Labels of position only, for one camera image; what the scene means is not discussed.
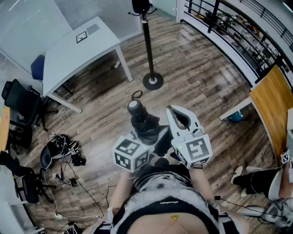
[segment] person's arm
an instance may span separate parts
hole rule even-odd
[[[109,207],[112,207],[113,214],[119,211],[123,202],[130,196],[135,175],[128,171],[121,173],[120,180],[110,200]]]
[[[208,181],[203,169],[190,168],[189,175],[192,187],[199,191],[207,201],[215,198],[210,182]]]
[[[289,165],[290,162],[285,163],[279,191],[279,197],[284,199],[291,198],[293,192],[293,183],[290,183],[289,179]]]

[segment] power strip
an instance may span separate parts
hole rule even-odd
[[[115,68],[118,68],[119,67],[119,65],[120,65],[120,61],[117,61],[117,63],[115,64]]]
[[[54,212],[54,217],[55,219],[59,219],[59,220],[63,219],[63,216],[61,214],[57,214],[56,212]]]

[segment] electronics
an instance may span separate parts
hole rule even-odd
[[[293,108],[288,110],[287,149],[288,151],[293,152]]]
[[[118,139],[112,148],[116,165],[135,172],[150,161],[150,155],[162,157],[171,147],[188,169],[202,166],[212,158],[209,137],[193,112],[167,106],[169,126],[160,126],[159,118],[150,115],[138,100],[132,100],[127,109],[137,136],[131,132]]]
[[[287,150],[286,152],[281,154],[281,162],[282,162],[282,164],[287,163],[288,161],[290,161],[290,159],[291,159],[290,150]]]
[[[114,163],[130,172],[140,169],[150,161],[150,155],[156,152],[157,147],[161,148],[159,145],[168,137],[168,130],[167,126],[162,127],[153,145],[144,144],[134,133],[129,133],[126,137],[120,136],[112,148]]]
[[[173,136],[172,147],[186,168],[206,164],[212,147],[196,115],[180,106],[167,106],[167,119]]]

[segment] wooden desk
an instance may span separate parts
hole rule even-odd
[[[0,119],[0,151],[6,150],[9,135],[10,108],[4,107]]]
[[[280,163],[280,154],[287,146],[288,110],[293,107],[293,93],[277,65],[252,90],[250,97],[221,115],[220,119],[227,118],[250,103],[257,110]]]

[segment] black tripod stand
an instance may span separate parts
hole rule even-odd
[[[133,11],[136,14],[133,14],[131,12],[128,12],[128,14],[133,16],[142,16],[142,28],[143,33],[145,35],[145,41],[146,41],[146,52],[147,52],[147,58],[148,58],[148,64],[150,67],[150,73],[146,74],[142,80],[143,85],[148,90],[158,90],[162,87],[164,80],[163,77],[159,74],[154,72],[154,65],[152,61],[152,46],[151,46],[151,37],[150,37],[150,31],[148,27],[148,21],[147,21],[147,14],[150,15],[153,12],[157,10],[154,9],[153,11],[149,12],[150,10],[150,3],[149,0],[132,0],[132,7]]]

